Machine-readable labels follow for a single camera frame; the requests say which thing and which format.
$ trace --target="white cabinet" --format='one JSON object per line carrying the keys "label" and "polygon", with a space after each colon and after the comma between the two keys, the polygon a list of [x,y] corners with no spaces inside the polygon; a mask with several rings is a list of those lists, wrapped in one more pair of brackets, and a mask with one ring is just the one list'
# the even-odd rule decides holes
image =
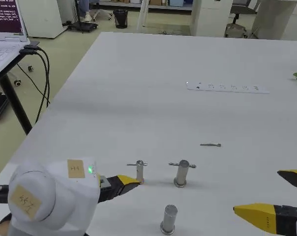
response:
{"label": "white cabinet", "polygon": [[191,35],[223,37],[233,0],[194,0]]}
{"label": "white cabinet", "polygon": [[19,0],[19,6],[29,36],[55,38],[64,32],[56,0]]}

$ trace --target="white table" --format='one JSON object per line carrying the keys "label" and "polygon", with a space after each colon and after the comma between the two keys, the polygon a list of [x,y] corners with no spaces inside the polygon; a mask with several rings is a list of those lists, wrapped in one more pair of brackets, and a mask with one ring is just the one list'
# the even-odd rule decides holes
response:
{"label": "white table", "polygon": [[[263,235],[233,206],[297,207],[297,189],[276,173],[297,169],[295,71],[296,41],[101,33],[0,184],[27,159],[94,156],[107,177],[135,177],[126,164],[142,159],[145,184],[99,204],[90,236],[162,236],[167,204],[178,207],[175,236]],[[259,85],[270,94],[188,91],[186,81]],[[199,146],[208,142],[223,147]],[[181,159],[197,165],[184,189],[168,166]],[[0,220],[7,213],[0,205]]]}

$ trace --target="metal cylinder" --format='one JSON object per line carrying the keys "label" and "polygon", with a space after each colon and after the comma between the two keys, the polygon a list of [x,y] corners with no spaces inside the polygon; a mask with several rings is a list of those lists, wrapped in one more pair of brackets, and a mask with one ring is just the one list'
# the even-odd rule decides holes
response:
{"label": "metal cylinder", "polygon": [[179,162],[177,176],[174,179],[174,183],[177,187],[184,187],[187,184],[186,178],[189,170],[189,162],[181,160]]}
{"label": "metal cylinder", "polygon": [[168,205],[165,208],[164,220],[160,224],[160,230],[164,235],[172,235],[175,231],[175,220],[178,209],[174,205]]}
{"label": "metal cylinder", "polygon": [[144,182],[143,178],[144,162],[137,161],[137,181],[142,184]]}

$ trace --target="table leg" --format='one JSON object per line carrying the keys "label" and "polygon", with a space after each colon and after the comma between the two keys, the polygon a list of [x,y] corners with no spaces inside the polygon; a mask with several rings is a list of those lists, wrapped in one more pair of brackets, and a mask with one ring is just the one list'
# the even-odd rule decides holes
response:
{"label": "table leg", "polygon": [[259,39],[281,39],[296,4],[296,1],[262,1],[252,32]]}
{"label": "table leg", "polygon": [[146,26],[148,13],[149,13],[149,0],[147,0],[146,5],[145,5],[144,17],[143,17],[143,24],[142,24],[142,26]]}
{"label": "table leg", "polygon": [[141,33],[146,3],[147,3],[147,0],[142,0],[140,15],[139,15],[139,19],[138,19],[138,25],[137,25],[137,33]]}
{"label": "table leg", "polygon": [[19,120],[22,128],[24,129],[24,132],[26,134],[29,134],[30,130],[32,129],[30,120],[28,119],[20,100],[15,93],[15,90],[9,80],[8,75],[4,75],[3,78],[0,79],[0,85],[5,96],[7,97],[7,100],[9,100],[11,104],[17,119]]}

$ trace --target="small screw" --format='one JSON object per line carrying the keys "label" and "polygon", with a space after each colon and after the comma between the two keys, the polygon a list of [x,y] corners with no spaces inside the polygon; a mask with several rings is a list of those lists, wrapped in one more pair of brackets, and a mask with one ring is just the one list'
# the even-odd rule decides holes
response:
{"label": "small screw", "polygon": [[200,144],[200,146],[206,146],[206,147],[222,147],[221,144]]}

